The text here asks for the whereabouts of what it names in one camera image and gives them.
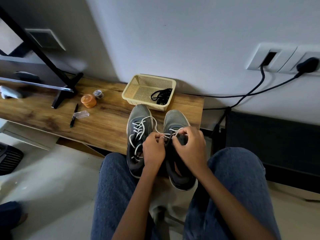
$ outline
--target floor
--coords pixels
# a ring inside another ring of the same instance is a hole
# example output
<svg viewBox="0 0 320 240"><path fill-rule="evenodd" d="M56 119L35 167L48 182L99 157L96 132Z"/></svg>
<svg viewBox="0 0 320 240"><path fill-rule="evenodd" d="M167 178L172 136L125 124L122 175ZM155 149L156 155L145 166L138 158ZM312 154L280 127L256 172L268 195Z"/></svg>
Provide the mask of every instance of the floor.
<svg viewBox="0 0 320 240"><path fill-rule="evenodd" d="M20 201L29 213L27 221L12 231L14 239L90 239L102 159L62 145L45 151L3 134L0 141L25 153L13 173L0 176L0 202ZM174 191L161 180L155 187L164 193L154 195L154 205L170 199L172 213L185 214L192 191ZM282 239L319 239L320 204L302 198L320 200L320 194L271 182L269 188ZM170 239L182 239L180 233L169 230Z"/></svg>

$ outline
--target hand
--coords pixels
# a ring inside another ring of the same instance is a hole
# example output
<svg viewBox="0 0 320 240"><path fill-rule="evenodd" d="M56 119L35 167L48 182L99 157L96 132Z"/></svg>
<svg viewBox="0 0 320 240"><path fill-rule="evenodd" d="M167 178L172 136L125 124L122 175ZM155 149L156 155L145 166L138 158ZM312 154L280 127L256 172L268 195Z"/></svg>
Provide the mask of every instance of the hand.
<svg viewBox="0 0 320 240"><path fill-rule="evenodd" d="M172 137L172 143L184 164L195 177L208 168L206 156L206 141L202 131L196 127L185 127L178 131L179 134L187 134L188 142L181 145L176 136Z"/></svg>
<svg viewBox="0 0 320 240"><path fill-rule="evenodd" d="M142 147L145 168L158 173L166 156L164 134L152 132L143 142Z"/></svg>

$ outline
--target wooden tabletop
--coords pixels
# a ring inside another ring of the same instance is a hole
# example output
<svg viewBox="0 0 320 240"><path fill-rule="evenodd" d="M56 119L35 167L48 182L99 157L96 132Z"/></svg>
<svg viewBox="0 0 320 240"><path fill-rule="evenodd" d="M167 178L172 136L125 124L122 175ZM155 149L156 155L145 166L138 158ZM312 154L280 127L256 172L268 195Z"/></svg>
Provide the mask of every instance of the wooden tabletop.
<svg viewBox="0 0 320 240"><path fill-rule="evenodd" d="M88 145L112 152L126 154L126 126L133 105L122 99L126 87L121 83L82 78L76 89L78 94L65 99L57 108L51 108L57 90L0 80L0 85L27 93L23 99L1 99L0 118L46 131L60 137L69 138ZM80 101L86 94L96 89L104 93L104 98L97 101L93 108L86 108ZM74 127L70 121L76 104L78 111L86 110L90 116L76 119ZM174 93L167 111L180 110L192 126L200 127L204 98L181 93ZM158 131L163 132L163 119L166 112L151 110L158 122Z"/></svg>

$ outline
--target white wall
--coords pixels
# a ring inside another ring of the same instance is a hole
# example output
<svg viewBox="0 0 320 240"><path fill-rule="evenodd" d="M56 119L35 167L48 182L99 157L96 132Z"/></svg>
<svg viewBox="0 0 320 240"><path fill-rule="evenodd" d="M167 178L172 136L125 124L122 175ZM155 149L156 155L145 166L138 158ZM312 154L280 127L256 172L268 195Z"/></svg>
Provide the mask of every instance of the white wall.
<svg viewBox="0 0 320 240"><path fill-rule="evenodd" d="M85 0L1 0L0 5L22 28L50 28L58 36L66 51L48 56L60 69L118 80Z"/></svg>
<svg viewBox="0 0 320 240"><path fill-rule="evenodd" d="M244 69L260 42L320 44L320 0L87 0L120 81L171 77L179 90L243 94L259 83ZM291 75L278 74L266 86ZM239 111L320 124L320 78L304 76L255 96ZM206 99L205 107L238 98ZM212 129L210 113L202 127Z"/></svg>

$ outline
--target forearm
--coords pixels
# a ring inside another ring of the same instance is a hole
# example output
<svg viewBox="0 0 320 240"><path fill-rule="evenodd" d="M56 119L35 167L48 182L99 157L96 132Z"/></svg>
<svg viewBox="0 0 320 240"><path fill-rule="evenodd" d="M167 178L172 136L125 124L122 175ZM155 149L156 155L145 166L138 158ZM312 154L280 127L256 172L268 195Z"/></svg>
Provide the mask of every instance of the forearm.
<svg viewBox="0 0 320 240"><path fill-rule="evenodd" d="M150 195L157 172L144 168L138 185L114 232L112 240L141 240L145 237Z"/></svg>
<svg viewBox="0 0 320 240"><path fill-rule="evenodd" d="M244 206L219 182L209 168L196 177L214 201L236 239L275 240L273 234L258 222Z"/></svg>

